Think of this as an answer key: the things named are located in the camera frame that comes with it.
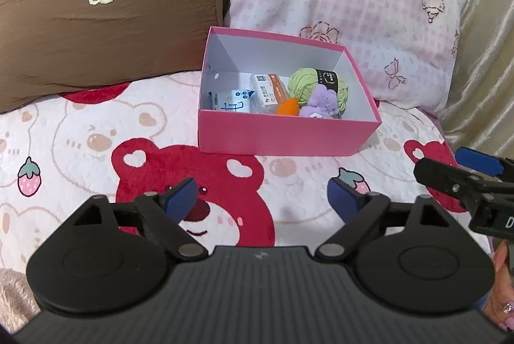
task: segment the gray ribbed surface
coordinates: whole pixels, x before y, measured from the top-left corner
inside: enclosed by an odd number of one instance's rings
[[[347,271],[305,249],[218,247],[182,264],[157,296],[93,320],[43,313],[21,344],[495,344],[478,312],[421,320],[364,296]]]

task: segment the orange object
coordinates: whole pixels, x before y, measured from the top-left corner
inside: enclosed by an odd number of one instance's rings
[[[298,116],[300,113],[300,105],[298,104],[297,98],[287,99],[282,102],[275,113],[276,115]]]

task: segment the white and blue package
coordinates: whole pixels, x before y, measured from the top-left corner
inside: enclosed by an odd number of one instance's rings
[[[251,112],[250,97],[253,91],[238,89],[230,92],[212,93],[212,110],[229,110],[232,112]]]

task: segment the green yarn ball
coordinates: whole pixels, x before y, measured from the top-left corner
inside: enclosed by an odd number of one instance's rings
[[[337,106],[341,113],[346,108],[346,101],[348,100],[348,86],[341,78],[337,78]],[[318,73],[313,68],[301,68],[295,71],[291,76],[289,85],[289,96],[296,98],[300,107],[307,105],[310,94],[318,85]]]

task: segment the black label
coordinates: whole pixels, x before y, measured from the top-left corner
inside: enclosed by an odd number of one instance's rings
[[[333,71],[316,70],[318,73],[318,83],[326,86],[327,89],[332,89],[337,93],[338,83],[337,75]]]

